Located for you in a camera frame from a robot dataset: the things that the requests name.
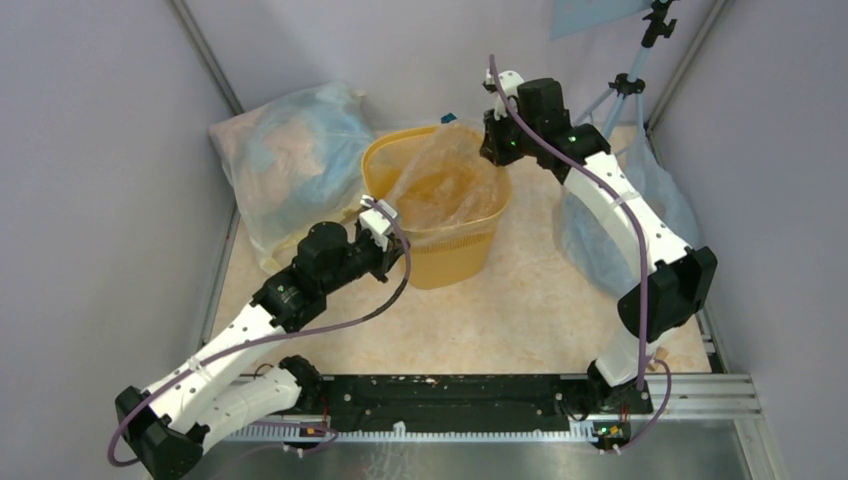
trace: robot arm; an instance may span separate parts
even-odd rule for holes
[[[369,202],[373,199],[363,198],[363,205]],[[378,204],[397,218],[386,202]],[[142,409],[123,433],[154,478],[180,478],[233,431],[308,399],[318,375],[299,357],[283,360],[279,368],[252,382],[230,386],[276,342],[224,352],[245,342],[299,332],[326,310],[327,295],[363,275],[387,281],[386,273],[403,251],[391,229],[391,222],[376,209],[359,215],[352,243],[339,224],[315,225],[298,244],[291,265],[269,278],[217,337],[168,376],[143,390],[128,387],[118,395],[115,407],[123,420],[151,392],[184,376]],[[216,355],[219,360],[204,365]]]
[[[489,87],[492,81],[487,71],[484,87],[490,92],[493,91]],[[486,133],[481,156],[496,166],[509,165],[525,155],[536,157],[539,166],[550,170],[589,208],[624,254],[631,270],[639,273],[636,231],[621,208],[627,203],[641,225],[647,244],[646,354],[652,355],[674,329],[702,308],[715,273],[715,255],[707,247],[695,251],[662,223],[627,180],[606,139],[593,125],[571,125],[559,82],[542,78],[510,87],[515,93],[507,95],[515,100],[519,115],[531,129],[567,157],[604,179],[620,198],[614,200],[589,177],[572,171],[568,164],[530,138],[511,117],[500,115],[499,107],[503,104],[499,101],[484,115]],[[600,403],[614,397],[617,389],[629,387],[638,374],[639,304],[639,285],[636,285],[618,301],[622,328],[589,366],[589,379],[595,385],[595,397]]]

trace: gray floor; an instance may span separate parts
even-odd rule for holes
[[[598,479],[735,480],[750,478],[730,421],[661,423],[620,457],[585,444],[337,444],[299,460],[260,444],[215,447],[186,477],[209,479]]]

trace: blue panel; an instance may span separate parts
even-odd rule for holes
[[[554,0],[551,40],[651,8],[651,0]]]

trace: tripod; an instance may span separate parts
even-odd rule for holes
[[[642,37],[642,48],[636,54],[633,60],[633,65],[630,67],[629,73],[619,73],[615,76],[615,81],[609,83],[609,88],[598,97],[597,100],[589,105],[585,112],[580,114],[574,124],[579,125],[589,118],[590,123],[595,123],[594,112],[604,103],[604,100],[609,98],[613,92],[616,92],[615,103],[610,110],[604,126],[601,128],[601,134],[604,138],[609,139],[612,130],[618,124],[618,118],[621,116],[621,111],[624,109],[624,104],[627,102],[627,97],[634,95],[636,97],[636,120],[639,125],[640,132],[644,133],[645,129],[645,109],[642,103],[642,92],[645,90],[645,81],[639,78],[639,73],[645,62],[648,60],[648,54],[651,48],[657,41],[658,37],[668,38],[671,32],[674,31],[674,26],[677,24],[677,19],[665,23],[665,17],[668,14],[668,7],[674,0],[654,0],[651,4],[651,13],[645,16],[642,20],[650,20],[648,29],[645,31],[645,36]]]

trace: clear plastic bag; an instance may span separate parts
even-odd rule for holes
[[[497,167],[480,156],[480,134],[441,125],[406,164],[386,200],[409,230],[453,227],[493,215],[503,204]]]
[[[360,160],[374,141],[359,103],[334,82],[209,128],[265,271],[279,270],[275,253],[313,224],[341,220],[357,208]]]
[[[693,247],[699,246],[700,234],[692,208],[671,175],[657,164],[645,137],[637,135],[624,155],[624,174],[654,213],[680,238]],[[563,250],[592,283],[617,298],[639,283],[615,242],[580,199],[565,193],[560,220]]]

